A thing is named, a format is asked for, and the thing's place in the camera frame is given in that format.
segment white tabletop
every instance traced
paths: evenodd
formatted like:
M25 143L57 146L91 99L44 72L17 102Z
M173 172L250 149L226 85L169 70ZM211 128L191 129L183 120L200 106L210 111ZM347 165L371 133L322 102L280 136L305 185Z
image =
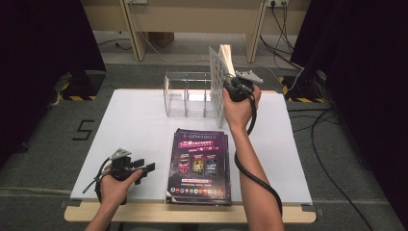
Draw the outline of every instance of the white tabletop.
M234 164L235 145L228 126L217 127L215 118L167 117L162 90L115 90L75 183L72 199L96 200L94 185L83 193L103 161L119 147L131 151L132 161L156 163L141 184L128 192L131 200L165 201L174 132L178 128L223 131L229 137L232 200L242 201L239 171ZM292 126L282 94L263 92L252 144L283 203L312 204Z

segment transparent acrylic container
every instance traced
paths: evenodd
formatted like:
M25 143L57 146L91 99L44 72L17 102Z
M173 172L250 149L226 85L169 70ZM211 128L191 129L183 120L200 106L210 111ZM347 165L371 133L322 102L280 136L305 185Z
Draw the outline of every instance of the transparent acrylic container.
M216 117L210 72L168 72L164 97L169 117Z

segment hand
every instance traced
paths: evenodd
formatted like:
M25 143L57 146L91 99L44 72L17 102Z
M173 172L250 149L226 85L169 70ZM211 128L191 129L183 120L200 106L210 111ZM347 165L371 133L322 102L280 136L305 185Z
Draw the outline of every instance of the hand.
M258 86L254 85L254 91L252 92L255 97L255 105L258 109L259 100L261 99L261 90ZM243 129L246 130L246 124L252 118L252 109L249 103L249 99L245 99L242 102L234 102L231 100L228 90L222 90L222 97L224 100L224 112L225 119L231 130Z
M117 209L126 198L130 186L135 183L141 175L142 170L140 169L132 173L132 175L124 181L117 181L111 174L104 176L101 182L101 206Z

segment colorful game cover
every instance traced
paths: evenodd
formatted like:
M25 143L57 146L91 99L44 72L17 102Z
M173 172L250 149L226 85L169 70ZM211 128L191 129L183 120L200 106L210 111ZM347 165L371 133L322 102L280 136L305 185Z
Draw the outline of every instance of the colorful game cover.
M177 130L166 203L231 205L228 137L223 132Z

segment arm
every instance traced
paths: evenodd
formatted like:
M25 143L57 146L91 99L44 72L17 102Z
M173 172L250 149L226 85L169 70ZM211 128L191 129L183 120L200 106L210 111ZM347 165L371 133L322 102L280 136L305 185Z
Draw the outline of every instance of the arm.
M225 118L231 130L237 156L243 167L269 184L268 178L252 147L246 132L246 124L251 119L249 100L233 102L227 90L223 90ZM253 95L258 102L261 91L254 86ZM284 230L282 217L275 197L263 187L240 173L242 202L248 220L249 229L254 230Z
M102 178L102 202L86 231L107 229L120 203L126 198L130 186L141 177L141 174L142 170L137 170L124 181L117 181L110 174Z

